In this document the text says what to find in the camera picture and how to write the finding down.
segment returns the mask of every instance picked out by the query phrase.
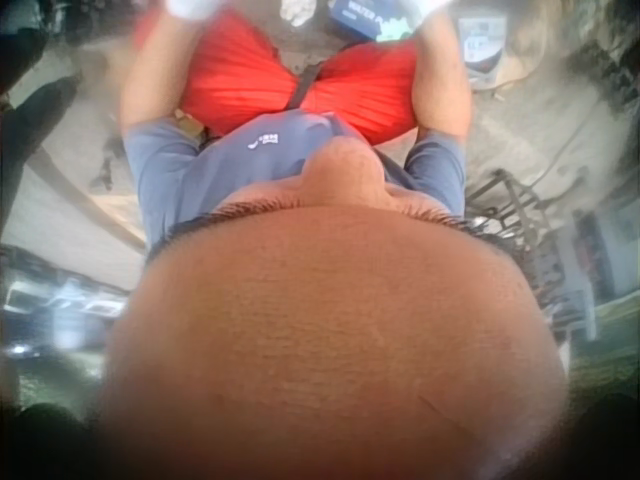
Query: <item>dark clothing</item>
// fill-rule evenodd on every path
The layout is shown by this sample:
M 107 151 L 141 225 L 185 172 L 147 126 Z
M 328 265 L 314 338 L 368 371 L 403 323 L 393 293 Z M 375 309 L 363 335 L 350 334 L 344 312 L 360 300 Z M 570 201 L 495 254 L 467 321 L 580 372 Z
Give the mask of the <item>dark clothing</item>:
M 0 35 L 0 95 L 5 94 L 42 57 L 46 35 L 23 28 L 13 35 Z
M 62 119 L 77 87 L 76 77 L 61 78 L 40 87 L 18 108 L 0 115 L 0 232 L 9 217 L 25 163 Z

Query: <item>red bag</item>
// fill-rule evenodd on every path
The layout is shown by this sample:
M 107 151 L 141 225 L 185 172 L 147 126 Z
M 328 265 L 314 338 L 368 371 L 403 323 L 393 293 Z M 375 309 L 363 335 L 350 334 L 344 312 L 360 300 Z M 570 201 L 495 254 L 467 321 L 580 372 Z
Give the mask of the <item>red bag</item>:
M 140 21 L 136 44 L 144 43 L 157 11 Z M 372 144 L 416 126 L 411 89 L 416 47 L 368 43 L 329 59 L 301 108 L 333 112 Z M 226 135 L 265 113 L 281 112 L 298 79 L 278 58 L 269 39 L 231 8 L 214 18 L 195 53 L 182 109 L 218 135 Z

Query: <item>eyebrow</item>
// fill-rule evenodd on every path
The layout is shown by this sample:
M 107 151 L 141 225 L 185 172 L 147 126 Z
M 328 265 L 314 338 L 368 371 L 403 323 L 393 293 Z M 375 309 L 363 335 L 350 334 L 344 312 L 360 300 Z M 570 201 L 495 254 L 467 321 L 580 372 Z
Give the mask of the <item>eyebrow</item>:
M 298 202 L 283 202 L 279 200 L 261 200 L 256 202 L 240 202 L 226 205 L 213 213 L 200 215 L 193 220 L 178 223 L 173 226 L 169 233 L 164 235 L 162 239 L 151 248 L 145 265 L 148 267 L 163 252 L 168 250 L 181 239 L 202 230 L 208 230 L 224 223 L 240 220 L 242 218 L 283 210 L 293 210 L 300 207 L 301 205 Z M 506 251 L 505 248 L 503 248 L 504 240 L 502 238 L 478 231 L 473 228 L 469 222 L 454 215 L 446 214 L 436 209 L 424 212 L 407 211 L 402 212 L 401 214 L 413 220 L 430 223 L 432 225 L 442 225 L 444 227 L 466 233 L 473 238 L 477 238 L 488 243 L 492 247 L 497 248 L 501 253 L 512 257 L 511 252 Z

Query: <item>nose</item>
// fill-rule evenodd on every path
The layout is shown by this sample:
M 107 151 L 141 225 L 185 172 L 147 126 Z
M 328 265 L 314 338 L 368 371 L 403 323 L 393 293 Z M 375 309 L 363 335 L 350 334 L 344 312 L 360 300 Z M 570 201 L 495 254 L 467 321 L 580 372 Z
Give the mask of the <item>nose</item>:
M 299 198 L 308 206 L 386 208 L 391 201 L 380 159 L 356 138 L 332 139 L 307 161 L 300 180 Z

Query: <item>blue t-shirt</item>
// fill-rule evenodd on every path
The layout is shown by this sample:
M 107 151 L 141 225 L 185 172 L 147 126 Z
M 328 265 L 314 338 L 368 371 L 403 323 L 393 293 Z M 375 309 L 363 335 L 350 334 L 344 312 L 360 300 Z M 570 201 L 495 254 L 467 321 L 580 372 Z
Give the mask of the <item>blue t-shirt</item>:
M 362 138 L 335 115 L 302 110 L 262 115 L 203 151 L 170 119 L 133 128 L 124 144 L 147 244 L 247 185 L 300 175 L 306 160 L 336 136 Z M 453 138 L 430 134 L 413 147 L 404 169 L 379 157 L 389 183 L 430 195 L 462 216 L 465 160 Z

